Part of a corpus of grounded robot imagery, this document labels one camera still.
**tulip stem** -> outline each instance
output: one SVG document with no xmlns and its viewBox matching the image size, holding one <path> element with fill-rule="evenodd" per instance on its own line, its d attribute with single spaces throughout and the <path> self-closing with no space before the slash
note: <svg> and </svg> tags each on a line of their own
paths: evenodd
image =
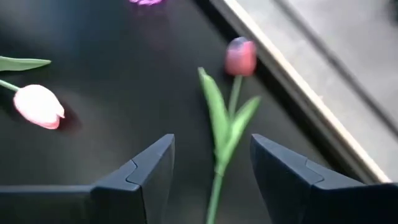
<svg viewBox="0 0 398 224">
<path fill-rule="evenodd" d="M 213 180 L 213 189 L 211 191 L 210 204 L 207 211 L 206 224 L 214 224 L 216 220 L 216 213 L 218 207 L 218 199 L 220 197 L 221 185 L 223 183 L 223 176 L 215 173 Z"/>
<path fill-rule="evenodd" d="M 238 104 L 238 99 L 239 99 L 239 92 L 241 91 L 242 79 L 243 79 L 242 75 L 238 75 L 234 79 L 234 84 L 232 86 L 231 96 L 229 97 L 229 106 L 228 106 L 230 119 L 233 119 L 235 115 L 236 105 Z"/>
<path fill-rule="evenodd" d="M 13 91 L 18 91 L 19 90 L 18 86 L 14 86 L 13 84 L 8 83 L 8 82 L 6 82 L 4 80 L 0 80 L 0 86 L 6 87 L 7 89 L 13 90 Z"/>
</svg>

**tulip leaf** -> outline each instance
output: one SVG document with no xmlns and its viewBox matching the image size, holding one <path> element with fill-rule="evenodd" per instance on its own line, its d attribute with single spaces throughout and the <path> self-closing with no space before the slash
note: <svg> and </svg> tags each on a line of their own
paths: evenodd
<svg viewBox="0 0 398 224">
<path fill-rule="evenodd" d="M 30 58 L 9 58 L 0 56 L 1 71 L 23 71 L 38 68 L 51 63 L 49 60 Z"/>
<path fill-rule="evenodd" d="M 198 68 L 200 80 L 209 107 L 213 138 L 215 142 L 216 157 L 220 150 L 224 149 L 228 137 L 229 118 L 225 107 L 223 96 L 217 87 L 216 82 L 206 74 L 204 68 Z"/>
<path fill-rule="evenodd" d="M 260 104 L 260 97 L 255 96 L 247 101 L 241 109 L 236 113 L 235 119 L 231 123 L 230 136 L 227 144 L 224 147 L 224 151 L 220 154 L 219 162 L 220 168 L 225 169 L 228 165 L 229 160 L 241 139 L 244 129 L 248 125 L 250 119 L 253 117 L 258 106 Z"/>
</svg>

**black table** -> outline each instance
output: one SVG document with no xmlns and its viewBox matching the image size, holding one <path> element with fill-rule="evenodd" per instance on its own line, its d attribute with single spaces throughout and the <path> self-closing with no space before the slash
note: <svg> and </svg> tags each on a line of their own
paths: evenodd
<svg viewBox="0 0 398 224">
<path fill-rule="evenodd" d="M 213 176 L 212 136 L 197 67 L 224 96 L 226 46 L 236 37 L 208 2 L 168 0 L 154 7 L 116 1 L 0 1 L 0 55 L 46 58 L 52 64 L 2 73 L 18 86 L 38 83 L 62 101 L 57 131 L 24 121 L 1 90 L 1 185 L 89 184 L 167 133 L 175 134 L 175 176 L 165 223 L 203 223 Z M 224 180 L 218 223 L 267 223 L 249 161 L 259 133 L 327 167 L 294 103 L 259 66 L 241 101 L 261 105 Z"/>
</svg>

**green leaf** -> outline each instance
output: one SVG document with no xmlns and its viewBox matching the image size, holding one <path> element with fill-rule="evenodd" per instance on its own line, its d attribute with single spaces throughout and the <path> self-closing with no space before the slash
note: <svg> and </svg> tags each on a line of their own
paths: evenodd
<svg viewBox="0 0 398 224">
<path fill-rule="evenodd" d="M 220 150 L 224 149 L 228 137 L 229 118 L 225 107 L 223 96 L 216 82 L 206 74 L 204 68 L 198 68 L 203 92 L 209 107 L 213 137 L 215 142 L 215 154 L 218 156 Z"/>
<path fill-rule="evenodd" d="M 253 117 L 256 112 L 258 106 L 260 104 L 260 97 L 256 96 L 247 101 L 241 109 L 236 113 L 235 119 L 231 124 L 230 128 L 230 136 L 228 139 L 228 143 L 225 145 L 225 149 L 223 153 L 220 155 L 220 168 L 221 172 L 224 172 L 224 169 L 229 163 L 231 156 L 241 139 L 244 129 L 248 125 L 250 119 Z"/>
<path fill-rule="evenodd" d="M 1 71 L 23 71 L 38 68 L 51 63 L 49 60 L 29 59 L 29 58 L 9 58 L 0 56 Z"/>
</svg>

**green stem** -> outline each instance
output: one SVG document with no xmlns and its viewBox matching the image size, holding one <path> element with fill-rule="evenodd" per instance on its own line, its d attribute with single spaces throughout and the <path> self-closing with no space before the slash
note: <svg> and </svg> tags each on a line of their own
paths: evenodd
<svg viewBox="0 0 398 224">
<path fill-rule="evenodd" d="M 207 211 L 206 224 L 214 224 L 215 222 L 218 199 L 220 197 L 222 183 L 223 183 L 223 176 L 216 173 L 213 180 L 213 190 L 211 192 L 210 204 Z"/>
<path fill-rule="evenodd" d="M 0 86 L 6 87 L 7 89 L 13 90 L 13 91 L 18 91 L 19 90 L 18 86 L 14 86 L 13 84 L 8 83 L 8 82 L 6 82 L 4 80 L 0 80 Z"/>
<path fill-rule="evenodd" d="M 231 90 L 231 96 L 229 97 L 229 118 L 233 119 L 235 115 L 236 105 L 238 104 L 239 92 L 241 90 L 243 76 L 238 75 L 234 79 L 234 84 Z"/>
</svg>

